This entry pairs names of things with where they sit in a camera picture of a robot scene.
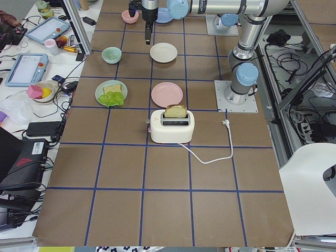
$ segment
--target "red logo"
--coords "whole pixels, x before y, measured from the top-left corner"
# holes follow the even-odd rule
[[[30,163],[30,162],[32,162],[31,159],[25,159],[25,158],[23,158],[23,159],[20,159],[20,160],[17,162],[16,166],[17,166],[17,167],[20,167],[20,166],[22,166],[22,165],[24,165],[24,164],[26,164],[26,163]]]

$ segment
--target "blue plate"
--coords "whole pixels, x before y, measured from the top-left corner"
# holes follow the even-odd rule
[[[173,17],[170,15],[170,12],[167,8],[159,8],[159,12],[157,14],[156,22],[159,24],[166,24],[173,20]]]

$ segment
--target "pink bowl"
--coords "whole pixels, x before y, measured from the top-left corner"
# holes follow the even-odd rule
[[[130,13],[128,12],[128,9],[127,9],[127,10],[125,10],[121,13],[121,17],[122,17],[122,19],[124,19],[125,23],[134,24],[136,21],[138,21],[139,13],[135,12],[135,16],[131,17]]]

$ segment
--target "pink plate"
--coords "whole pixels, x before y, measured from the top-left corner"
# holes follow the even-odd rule
[[[182,98],[182,89],[172,82],[159,83],[152,90],[152,100],[156,105],[163,108],[169,105],[179,104]]]

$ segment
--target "green bottle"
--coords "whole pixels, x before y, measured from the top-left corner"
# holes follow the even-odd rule
[[[53,17],[54,10],[50,7],[49,3],[46,3],[43,0],[36,0],[35,4],[42,18],[48,19],[50,17]]]

